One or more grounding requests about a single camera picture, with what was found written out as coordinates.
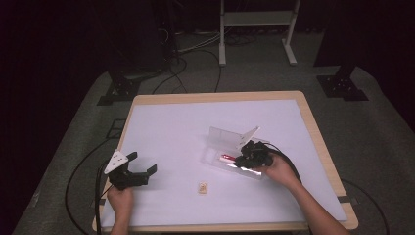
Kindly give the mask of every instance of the floor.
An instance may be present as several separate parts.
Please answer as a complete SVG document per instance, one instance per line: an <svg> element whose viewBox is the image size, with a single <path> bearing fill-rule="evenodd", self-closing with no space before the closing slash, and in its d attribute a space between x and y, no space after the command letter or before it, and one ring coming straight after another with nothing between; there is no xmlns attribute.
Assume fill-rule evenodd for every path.
<svg viewBox="0 0 415 235"><path fill-rule="evenodd" d="M292 47L298 64L290 66L281 45L283 34L257 35L243 46L226 47L226 67L220 68L216 58L217 43L181 58L187 62L179 74L155 91L171 73L142 82L139 94L209 93L299 90L304 93L314 114L339 176L361 187L382 209L391 234L415 231L415 136L379 88L376 79L357 68L351 79L363 90L369 101L346 102L327 98L317 75L334 74L337 67L315 68L315 60L323 33L295 33ZM180 48L187 48L205 37L178 36ZM172 64L179 72L184 62ZM18 224L15 234L81 234L72 224L65 208L68 189L69 208L73 218L88 234L94 217L93 198L96 171L114 151L117 139L106 139L115 119L127 117L130 102L97 106L111 79L103 73L90 88L74 117L62 143L45 172L32 202ZM347 193L359 220L352 234L386 234L380 212L369 197L346 182ZM307 234L306 231L293 234Z"/></svg>

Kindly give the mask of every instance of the hand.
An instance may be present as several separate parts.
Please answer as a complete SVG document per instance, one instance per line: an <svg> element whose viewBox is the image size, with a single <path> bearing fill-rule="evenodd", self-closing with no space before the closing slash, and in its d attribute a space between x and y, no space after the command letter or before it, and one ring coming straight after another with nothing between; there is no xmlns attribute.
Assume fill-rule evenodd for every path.
<svg viewBox="0 0 415 235"><path fill-rule="evenodd" d="M272 156L272 165L257 167L254 170L265 173L269 178L286 187L299 182L290 166L281 156L272 153L269 155Z"/></svg>
<svg viewBox="0 0 415 235"><path fill-rule="evenodd" d="M134 205L134 196L132 188L126 188L124 190L118 190L116 187L112 187L108 191L108 200L115 212L115 216L130 217L132 208Z"/></svg>

